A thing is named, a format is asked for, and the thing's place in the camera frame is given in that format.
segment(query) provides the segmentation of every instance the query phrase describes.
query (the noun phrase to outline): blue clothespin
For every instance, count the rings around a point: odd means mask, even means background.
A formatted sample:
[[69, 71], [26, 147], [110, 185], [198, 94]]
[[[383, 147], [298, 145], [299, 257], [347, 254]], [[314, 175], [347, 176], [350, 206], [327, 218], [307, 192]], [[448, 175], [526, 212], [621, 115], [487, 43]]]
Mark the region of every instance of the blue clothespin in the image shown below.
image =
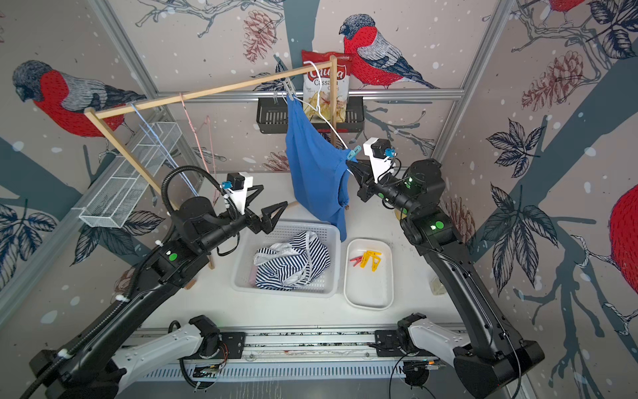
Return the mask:
[[357, 154], [359, 154], [359, 151], [361, 151], [361, 146], [356, 146], [355, 149], [351, 149], [350, 154], [348, 154], [346, 159], [348, 161], [352, 161], [357, 156]]

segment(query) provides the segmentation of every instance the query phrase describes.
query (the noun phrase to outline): yellow clothespin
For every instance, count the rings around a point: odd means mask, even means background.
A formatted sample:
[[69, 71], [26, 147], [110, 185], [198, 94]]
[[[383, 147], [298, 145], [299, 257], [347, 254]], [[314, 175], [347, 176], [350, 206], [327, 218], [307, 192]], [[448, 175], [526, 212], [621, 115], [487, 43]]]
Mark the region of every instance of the yellow clothespin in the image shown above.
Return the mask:
[[372, 255], [372, 271], [376, 271], [376, 268], [379, 267], [379, 263], [381, 263], [381, 258], [377, 255]]
[[366, 251], [363, 254], [363, 258], [361, 258], [361, 268], [362, 269], [365, 268], [368, 259], [370, 259], [370, 251]]

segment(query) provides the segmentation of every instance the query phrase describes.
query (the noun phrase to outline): string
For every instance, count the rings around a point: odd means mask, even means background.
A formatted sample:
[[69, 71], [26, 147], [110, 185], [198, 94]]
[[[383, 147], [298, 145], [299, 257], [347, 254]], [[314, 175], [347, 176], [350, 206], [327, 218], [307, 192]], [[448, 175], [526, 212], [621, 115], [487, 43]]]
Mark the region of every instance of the string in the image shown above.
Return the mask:
[[[211, 133], [211, 117], [206, 115], [206, 124], [208, 124], [208, 138], [211, 141], [211, 155], [212, 155], [212, 172], [215, 175], [215, 180], [217, 180], [217, 166], [215, 166], [215, 152], [212, 150], [212, 133]], [[217, 202], [218, 199], [218, 191], [215, 190], [212, 196], [212, 204], [213, 206]]]
[[199, 148], [200, 155], [202, 156], [202, 163], [204, 164], [204, 167], [206, 168], [206, 172], [208, 172], [208, 174], [211, 174], [210, 170], [208, 169], [208, 164], [206, 164], [206, 158], [204, 158], [204, 152], [202, 151], [202, 146], [199, 144], [199, 139], [197, 138], [197, 132], [195, 131], [195, 128], [193, 127], [193, 123], [191, 122], [191, 117], [188, 116], [188, 111], [186, 110], [186, 104], [184, 104], [184, 97], [182, 97], [182, 93], [179, 93], [179, 99], [182, 100], [182, 107], [184, 107], [184, 112], [186, 113], [186, 119], [188, 119], [188, 124], [191, 126], [191, 130], [193, 131], [193, 135], [195, 136], [195, 141], [197, 142], [197, 148]]
[[[174, 168], [178, 167], [177, 162], [175, 162], [175, 160], [173, 159], [173, 157], [170, 155], [170, 151], [164, 146], [164, 144], [161, 142], [160, 138], [157, 136], [157, 134], [155, 133], [155, 131], [153, 130], [153, 128], [149, 125], [149, 123], [146, 121], [146, 119], [144, 119], [144, 117], [140, 114], [140, 111], [137, 110], [136, 106], [133, 103], [130, 103], [131, 107], [133, 108], [133, 110], [135, 111], [135, 113], [137, 114], [137, 116], [140, 117], [140, 119], [144, 122], [144, 124], [146, 125], [146, 127], [148, 127], [149, 131], [151, 133], [153, 133], [153, 135], [155, 136], [155, 138], [157, 139], [159, 146], [162, 147], [162, 149], [164, 149], [164, 153], [167, 157], [167, 159], [170, 160], [170, 163], [173, 165]], [[151, 136], [149, 136], [149, 133], [140, 126], [140, 128], [142, 129], [142, 131], [144, 132], [144, 134], [146, 135], [146, 137], [149, 138], [149, 140], [155, 144], [155, 141], [153, 141], [153, 139], [151, 138]], [[186, 177], [186, 175], [184, 173], [180, 173], [179, 174], [180, 177], [182, 178], [182, 180], [184, 180], [184, 182], [186, 183], [186, 185], [191, 189], [191, 191], [193, 192], [193, 195], [197, 197], [197, 190], [195, 190], [195, 187], [193, 187], [193, 185], [191, 184], [190, 180], [188, 179], [188, 177]]]

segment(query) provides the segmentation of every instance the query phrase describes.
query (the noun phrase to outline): white table surface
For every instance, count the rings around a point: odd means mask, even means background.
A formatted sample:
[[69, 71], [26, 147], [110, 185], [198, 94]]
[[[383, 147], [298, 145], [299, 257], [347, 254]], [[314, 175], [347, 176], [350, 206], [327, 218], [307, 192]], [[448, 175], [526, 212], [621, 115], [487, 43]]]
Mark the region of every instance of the white table surface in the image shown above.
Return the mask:
[[[265, 206], [285, 200], [295, 201], [289, 173], [255, 173], [253, 176], [254, 184], [265, 187], [250, 206], [258, 215]], [[226, 174], [218, 177], [220, 181], [224, 180]], [[376, 326], [395, 324], [413, 312], [423, 313], [434, 322], [461, 322], [447, 294], [432, 295], [429, 282], [436, 274], [406, 240], [394, 212], [385, 209], [374, 197], [363, 203], [357, 197], [358, 188], [350, 176], [350, 208], [346, 211], [348, 237], [341, 244], [341, 276], [334, 296], [313, 298], [236, 291], [231, 288], [230, 281], [238, 253], [226, 257], [218, 257], [215, 253], [215, 268], [204, 267], [190, 290], [180, 290], [153, 312], [142, 326], [168, 327], [175, 319], [183, 325], [198, 315], [208, 316], [219, 327]], [[212, 197], [212, 193], [212, 185], [205, 181], [200, 194]], [[282, 219], [317, 221], [299, 204], [287, 209]], [[343, 296], [346, 249], [351, 240], [362, 237], [381, 240], [392, 249], [394, 303], [383, 311], [354, 308]], [[232, 248], [235, 242], [235, 239], [228, 240], [220, 250]]]

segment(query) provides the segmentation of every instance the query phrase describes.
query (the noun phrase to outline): zip tie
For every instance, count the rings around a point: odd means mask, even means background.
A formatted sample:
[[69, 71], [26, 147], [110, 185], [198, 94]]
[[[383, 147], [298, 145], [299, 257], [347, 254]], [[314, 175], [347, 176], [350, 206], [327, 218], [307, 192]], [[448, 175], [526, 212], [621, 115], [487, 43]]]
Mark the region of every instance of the zip tie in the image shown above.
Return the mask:
[[64, 358], [64, 359], [71, 359], [73, 357], [73, 355], [69, 354], [69, 351], [66, 350], [65, 348], [60, 349], [60, 351], [57, 353], [57, 355], [60, 358]]

